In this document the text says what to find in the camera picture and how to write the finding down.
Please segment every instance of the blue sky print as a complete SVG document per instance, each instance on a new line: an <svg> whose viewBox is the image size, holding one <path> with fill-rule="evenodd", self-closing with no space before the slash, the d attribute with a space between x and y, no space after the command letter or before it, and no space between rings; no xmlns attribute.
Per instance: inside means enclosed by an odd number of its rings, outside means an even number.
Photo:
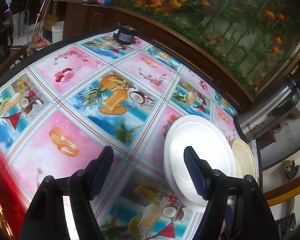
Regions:
<svg viewBox="0 0 300 240"><path fill-rule="evenodd" d="M102 130L130 146L157 98L111 71L94 81L69 103Z"/></svg>
<svg viewBox="0 0 300 240"><path fill-rule="evenodd" d="M136 50L131 46L118 44L115 39L109 35L85 41L81 43L81 45L92 50L109 62L117 60Z"/></svg>
<svg viewBox="0 0 300 240"><path fill-rule="evenodd" d="M189 114L195 114L210 120L211 102L204 95L197 92L183 79L180 79L175 88L171 101L180 106Z"/></svg>
<svg viewBox="0 0 300 240"><path fill-rule="evenodd" d="M176 72L178 72L182 66L182 64L179 61L175 60L171 55L163 52L161 49L155 46L151 46L149 49L147 49L146 53L151 55L152 57L155 57L157 60L160 60L162 63L169 66Z"/></svg>
<svg viewBox="0 0 300 240"><path fill-rule="evenodd" d="M0 148L4 154L46 103L26 75L0 93Z"/></svg>
<svg viewBox="0 0 300 240"><path fill-rule="evenodd" d="M134 171L100 229L112 240L181 240L191 215L169 187Z"/></svg>
<svg viewBox="0 0 300 240"><path fill-rule="evenodd" d="M236 114L234 108L217 91L214 92L214 101L230 116Z"/></svg>

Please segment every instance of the label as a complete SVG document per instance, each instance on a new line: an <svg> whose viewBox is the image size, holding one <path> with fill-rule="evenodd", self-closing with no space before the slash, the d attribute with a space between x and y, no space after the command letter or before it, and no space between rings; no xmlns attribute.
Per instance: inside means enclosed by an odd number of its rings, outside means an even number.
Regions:
<svg viewBox="0 0 300 240"><path fill-rule="evenodd" d="M120 41L132 41L132 35L128 35L128 34L124 34L124 33L120 33L119 34L119 40Z"/></svg>

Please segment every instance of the gray pants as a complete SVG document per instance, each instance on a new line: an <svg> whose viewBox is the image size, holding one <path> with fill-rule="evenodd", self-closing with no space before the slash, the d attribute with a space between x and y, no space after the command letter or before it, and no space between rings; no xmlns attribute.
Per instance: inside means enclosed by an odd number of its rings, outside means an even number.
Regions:
<svg viewBox="0 0 300 240"><path fill-rule="evenodd" d="M20 34L23 34L25 28L25 13L26 10L12 15L14 36L19 36Z"/></svg>

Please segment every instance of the pink square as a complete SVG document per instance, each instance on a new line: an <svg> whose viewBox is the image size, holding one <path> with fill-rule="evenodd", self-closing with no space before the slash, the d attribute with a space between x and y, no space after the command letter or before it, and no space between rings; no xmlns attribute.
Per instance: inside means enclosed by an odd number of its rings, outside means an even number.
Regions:
<svg viewBox="0 0 300 240"><path fill-rule="evenodd" d="M51 139L52 129L77 147L77 156L61 152ZM88 163L98 158L103 146L80 130L60 111L53 113L35 132L24 148L11 161L10 168L16 182L34 196L43 178L52 175L55 179L71 176L79 169L85 169ZM114 161L118 169L118 160Z"/></svg>
<svg viewBox="0 0 300 240"><path fill-rule="evenodd" d="M73 46L44 59L34 68L62 94L103 65L90 54Z"/></svg>
<svg viewBox="0 0 300 240"><path fill-rule="evenodd" d="M172 70L144 53L128 59L120 64L118 68L129 72L141 82L148 84L161 93L170 84L174 75Z"/></svg>
<svg viewBox="0 0 300 240"><path fill-rule="evenodd" d="M160 121L156 124L154 133L152 134L152 137L150 138L148 145L142 154L143 157L162 169L164 141L167 132L174 121L181 116L182 115L176 110L167 106L160 118Z"/></svg>
<svg viewBox="0 0 300 240"><path fill-rule="evenodd" d="M185 68L182 77L196 87L200 92L206 94L207 96L211 97L212 88L211 86L204 81L203 78L199 77L196 73L194 73L189 68Z"/></svg>
<svg viewBox="0 0 300 240"><path fill-rule="evenodd" d="M218 127L222 134L224 134L229 144L234 139L239 138L232 118L222 111L216 104L214 105L213 119L214 124Z"/></svg>

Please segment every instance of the person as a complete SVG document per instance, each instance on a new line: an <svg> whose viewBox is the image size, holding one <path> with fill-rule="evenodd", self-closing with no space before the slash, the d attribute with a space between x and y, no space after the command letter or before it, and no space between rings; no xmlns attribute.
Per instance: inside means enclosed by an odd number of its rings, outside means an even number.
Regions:
<svg viewBox="0 0 300 240"><path fill-rule="evenodd" d="M14 39L23 35L27 2L28 0L11 0L10 10L12 12Z"/></svg>

